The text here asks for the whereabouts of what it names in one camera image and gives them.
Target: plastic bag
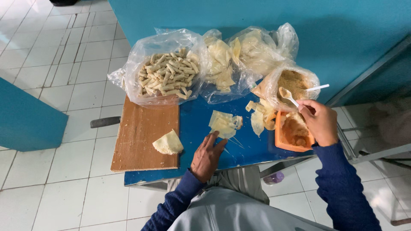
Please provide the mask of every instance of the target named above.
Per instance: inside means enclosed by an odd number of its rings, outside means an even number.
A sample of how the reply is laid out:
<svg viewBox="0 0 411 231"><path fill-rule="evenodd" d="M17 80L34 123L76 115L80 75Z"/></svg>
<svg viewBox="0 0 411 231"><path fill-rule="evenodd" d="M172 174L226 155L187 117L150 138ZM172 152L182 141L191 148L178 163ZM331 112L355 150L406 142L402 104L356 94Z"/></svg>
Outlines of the plastic bag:
<svg viewBox="0 0 411 231"><path fill-rule="evenodd" d="M277 111L295 112L297 107L278 93L279 87L289 90L294 99L317 99L320 90L306 92L303 89L320 86L320 80L313 72L297 65L284 62L268 74L252 92L268 101Z"/></svg>
<svg viewBox="0 0 411 231"><path fill-rule="evenodd" d="M210 44L220 44L219 57L224 57L224 49L221 44L221 32L212 29L203 35L208 46L211 59L213 52ZM208 73L206 81L201 89L201 96L209 104L218 104L241 98L250 93L250 88L256 86L255 82L269 74L274 68L283 62L294 63L298 52L298 37L294 28L286 23L277 31L267 31L259 27L248 27L226 40L230 46L227 56L231 56L228 68L219 68L221 65L213 65L214 73ZM223 75L225 82L218 86L215 81L209 81L208 76L220 79Z"/></svg>
<svg viewBox="0 0 411 231"><path fill-rule="evenodd" d="M204 76L208 73L211 62L207 46L203 37L187 29L180 30L157 30L157 35L140 39L130 51L127 63L111 74L108 79L116 86L121 87L129 97L131 102L145 105L176 105L185 101L196 99L200 88L204 82ZM139 96L142 87L139 83L139 71L148 62L153 54L170 53L186 48L186 52L191 51L199 57L199 73L192 80L192 90L188 99L179 98L176 95L162 96L159 92L149 96L144 94Z"/></svg>

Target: blue sweater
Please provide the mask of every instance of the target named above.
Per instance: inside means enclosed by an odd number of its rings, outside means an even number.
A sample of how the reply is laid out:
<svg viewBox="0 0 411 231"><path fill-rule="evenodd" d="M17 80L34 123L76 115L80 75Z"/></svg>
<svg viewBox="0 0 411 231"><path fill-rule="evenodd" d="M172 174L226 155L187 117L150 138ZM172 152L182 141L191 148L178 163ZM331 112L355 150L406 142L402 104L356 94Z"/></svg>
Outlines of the blue sweater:
<svg viewBox="0 0 411 231"><path fill-rule="evenodd" d="M328 147L313 145L323 168L316 171L318 195L328 204L327 213L339 231L381 231L379 221L368 204L356 169L344 156L341 143ZM187 170L175 191L165 196L142 230L167 230L205 186Z"/></svg>

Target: white plastic spoon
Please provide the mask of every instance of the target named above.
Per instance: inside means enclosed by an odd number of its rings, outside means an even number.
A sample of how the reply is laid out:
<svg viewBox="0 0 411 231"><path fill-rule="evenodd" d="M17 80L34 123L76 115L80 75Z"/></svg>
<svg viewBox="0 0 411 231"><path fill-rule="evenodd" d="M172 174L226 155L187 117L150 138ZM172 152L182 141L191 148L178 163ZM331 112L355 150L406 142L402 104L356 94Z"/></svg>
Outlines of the white plastic spoon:
<svg viewBox="0 0 411 231"><path fill-rule="evenodd" d="M327 88L329 86L330 86L329 84L321 85L321 86L318 86L318 87L305 89L305 91L314 91L314 90L318 90L318 89L321 89L321 88Z"/></svg>
<svg viewBox="0 0 411 231"><path fill-rule="evenodd" d="M280 91L280 95L285 98L285 99L289 99L291 100L291 102L298 107L298 103L293 99L293 95L291 94L291 92L287 89L285 89L284 87L280 87L278 89Z"/></svg>

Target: white tiled floor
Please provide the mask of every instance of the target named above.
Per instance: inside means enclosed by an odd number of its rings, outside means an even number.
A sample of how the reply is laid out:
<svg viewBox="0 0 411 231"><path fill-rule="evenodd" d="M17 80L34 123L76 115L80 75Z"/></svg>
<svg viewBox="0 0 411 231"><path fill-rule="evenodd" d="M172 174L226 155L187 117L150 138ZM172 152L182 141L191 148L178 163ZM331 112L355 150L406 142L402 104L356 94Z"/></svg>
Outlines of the white tiled floor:
<svg viewBox="0 0 411 231"><path fill-rule="evenodd" d="M125 92L106 75L125 64L130 49L105 0L72 7L53 7L49 0L0 1L0 77L69 115L57 149L0 147L2 231L140 230L164 201L164 192L124 187L124 175L109 170L118 125L89 126L91 120L121 115ZM336 108L339 124L367 125L357 111L368 107ZM346 133L356 150L383 147L375 134ZM383 230L410 230L411 225L391 226L389 219L411 217L411 171L380 161L355 167ZM271 205L332 226L327 204L316 193L319 168L316 158L283 170L279 184L262 183Z"/></svg>

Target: hand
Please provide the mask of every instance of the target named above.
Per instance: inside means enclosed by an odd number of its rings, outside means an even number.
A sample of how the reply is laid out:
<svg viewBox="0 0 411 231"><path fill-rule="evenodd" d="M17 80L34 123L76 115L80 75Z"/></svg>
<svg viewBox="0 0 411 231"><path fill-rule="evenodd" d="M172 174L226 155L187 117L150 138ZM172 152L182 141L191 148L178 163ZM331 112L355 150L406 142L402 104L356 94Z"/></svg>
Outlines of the hand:
<svg viewBox="0 0 411 231"><path fill-rule="evenodd" d="M298 110L303 115L311 134L320 146L338 142L337 112L311 99L298 99Z"/></svg>
<svg viewBox="0 0 411 231"><path fill-rule="evenodd" d="M218 159L227 143L227 139L223 139L214 146L218 134L219 131L215 131L204 138L204 141L194 153L193 162L191 162L191 173L202 183L207 182L214 174L217 169Z"/></svg>

